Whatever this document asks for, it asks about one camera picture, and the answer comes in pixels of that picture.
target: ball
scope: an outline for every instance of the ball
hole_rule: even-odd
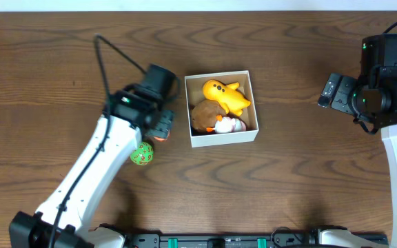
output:
[[[137,149],[131,153],[131,161],[136,165],[146,165],[152,161],[154,157],[154,149],[146,142],[142,142]]]

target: yellow plush toy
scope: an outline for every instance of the yellow plush toy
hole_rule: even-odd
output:
[[[251,105],[251,102],[236,91],[239,86],[238,82],[224,85],[220,81],[212,79],[203,86],[203,94],[206,99],[218,101],[226,114],[231,112],[240,116],[243,113],[242,109]]]

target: green tape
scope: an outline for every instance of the green tape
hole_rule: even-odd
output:
[[[177,248],[176,238],[168,238],[168,248]]]
[[[267,242],[265,238],[259,238],[258,240],[256,240],[257,244],[258,244],[258,248],[266,248],[267,246]]]

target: wooden table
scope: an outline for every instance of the wooden table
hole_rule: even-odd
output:
[[[170,140],[148,166],[122,166],[93,227],[267,233],[331,224],[390,236],[380,135],[316,101],[331,72],[358,76],[361,39],[395,21],[397,12],[0,13],[0,247],[14,215],[34,213],[91,137],[104,101],[97,32],[181,77],[249,70],[260,132],[253,143],[192,149],[182,87]],[[112,90],[141,80],[104,53]]]

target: white backdrop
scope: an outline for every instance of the white backdrop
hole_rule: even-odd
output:
[[[397,0],[0,0],[0,11],[397,10]]]

